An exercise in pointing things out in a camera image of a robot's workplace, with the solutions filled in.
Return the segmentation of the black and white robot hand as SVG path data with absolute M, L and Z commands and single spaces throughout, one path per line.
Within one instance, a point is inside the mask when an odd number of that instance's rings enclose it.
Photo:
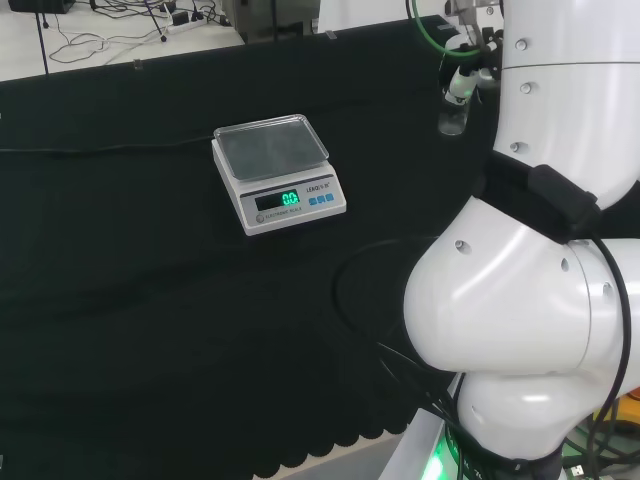
M 479 52 L 472 56 L 444 55 L 439 71 L 439 86 L 443 99 L 455 107 L 466 106 L 477 88 L 492 88 L 501 80 L 504 30 L 485 27 L 482 41 L 475 33 L 458 33 L 449 38 L 445 47 L 455 53 Z

